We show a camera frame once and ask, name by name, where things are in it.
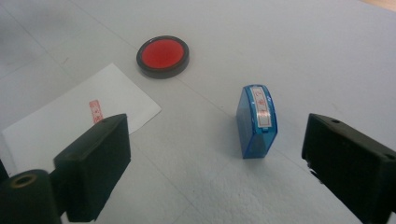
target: white paper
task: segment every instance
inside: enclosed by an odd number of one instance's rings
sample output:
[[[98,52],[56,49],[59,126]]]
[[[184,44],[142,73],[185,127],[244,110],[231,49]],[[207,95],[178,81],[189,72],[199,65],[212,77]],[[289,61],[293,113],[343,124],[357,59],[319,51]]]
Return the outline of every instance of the white paper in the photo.
[[[149,96],[111,64],[3,130],[17,172],[53,171],[53,158],[93,126],[90,102],[96,100],[104,118],[127,114],[129,133],[161,111]]]

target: blue self-inking stamp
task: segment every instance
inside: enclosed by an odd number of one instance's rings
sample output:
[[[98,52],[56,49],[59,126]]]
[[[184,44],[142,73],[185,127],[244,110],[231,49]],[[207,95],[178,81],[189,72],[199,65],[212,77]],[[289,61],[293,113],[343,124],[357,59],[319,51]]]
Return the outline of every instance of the blue self-inking stamp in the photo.
[[[265,86],[242,89],[236,120],[243,158],[264,158],[277,134],[276,112]]]

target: small label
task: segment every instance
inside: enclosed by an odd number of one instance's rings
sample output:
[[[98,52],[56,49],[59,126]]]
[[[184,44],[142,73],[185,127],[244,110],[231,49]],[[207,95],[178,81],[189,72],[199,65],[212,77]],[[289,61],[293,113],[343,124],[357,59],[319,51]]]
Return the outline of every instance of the small label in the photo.
[[[97,123],[103,119],[102,110],[100,109],[99,101],[90,101],[90,108],[92,112],[93,123]]]
[[[372,4],[378,7],[396,11],[396,1],[395,0],[362,0],[365,3]]]
[[[257,113],[257,126],[259,128],[270,128],[271,114],[268,108],[267,98],[261,87],[251,87],[251,93],[253,94],[254,105],[256,106]]]

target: black rim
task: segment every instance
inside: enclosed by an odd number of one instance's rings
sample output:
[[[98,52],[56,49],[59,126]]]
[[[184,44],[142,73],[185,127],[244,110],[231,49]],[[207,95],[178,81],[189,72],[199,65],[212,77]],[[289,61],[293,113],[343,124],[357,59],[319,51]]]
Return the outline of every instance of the black rim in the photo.
[[[146,49],[146,47],[149,44],[162,39],[171,39],[179,43],[183,48],[183,56],[181,57],[180,61],[169,67],[158,69],[147,66],[145,63],[143,63],[143,59],[142,59],[143,51]],[[190,55],[189,47],[187,46],[186,43],[184,43],[184,41],[171,35],[162,35],[162,36],[154,37],[149,41],[147,41],[137,52],[136,60],[137,60],[137,64],[142,69],[143,73],[148,77],[168,78],[181,73],[187,67],[190,60],[189,55]]]

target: white table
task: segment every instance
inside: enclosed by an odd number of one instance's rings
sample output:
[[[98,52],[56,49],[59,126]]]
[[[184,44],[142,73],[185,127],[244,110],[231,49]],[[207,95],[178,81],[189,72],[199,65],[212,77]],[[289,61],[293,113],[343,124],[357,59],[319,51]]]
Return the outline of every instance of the white table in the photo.
[[[138,70],[158,35],[190,47],[177,77]],[[360,223],[301,159],[307,116],[396,148],[396,13],[358,0],[4,0],[0,40],[1,130],[110,63],[162,107],[131,135],[97,223]],[[254,83],[272,93],[279,133],[264,160],[244,161],[234,116]]]

